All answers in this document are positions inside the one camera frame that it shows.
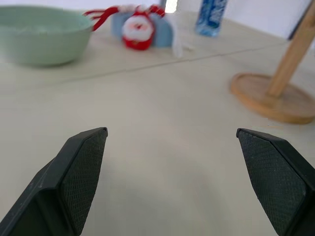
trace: blue bottle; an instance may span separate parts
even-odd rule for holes
[[[217,36],[226,4],[227,0],[203,0],[195,31],[205,36]]]

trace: santa ornament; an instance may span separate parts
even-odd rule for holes
[[[146,50],[152,45],[155,34],[155,25],[150,14],[155,13],[161,18],[165,17],[173,30],[173,52],[175,56],[182,56],[182,46],[177,36],[177,27],[175,22],[166,16],[164,10],[158,5],[152,5],[149,8],[140,5],[112,6],[106,10],[92,10],[85,13],[90,15],[100,13],[99,16],[92,17],[93,20],[98,19],[94,25],[93,31],[97,30],[106,19],[115,13],[133,13],[124,23],[122,28],[122,40],[126,47],[135,50]]]

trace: white beard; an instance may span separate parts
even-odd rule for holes
[[[135,25],[142,25],[142,27],[137,29]],[[147,41],[153,31],[150,21],[144,16],[131,16],[123,26],[123,36],[128,40]]]

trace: mint green bowl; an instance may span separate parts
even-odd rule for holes
[[[37,66],[73,61],[84,52],[93,22],[78,12],[41,6],[0,7],[0,56]]]

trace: table surface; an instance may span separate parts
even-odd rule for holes
[[[289,140],[315,166],[315,123],[263,118],[230,94],[234,74],[272,74],[288,43],[225,21],[218,38],[177,15],[182,59],[135,52],[108,23],[84,56],[62,67],[0,63],[0,219],[68,137],[106,126],[109,137],[83,236],[273,236],[252,189],[239,127]],[[292,82],[315,95],[314,57]]]

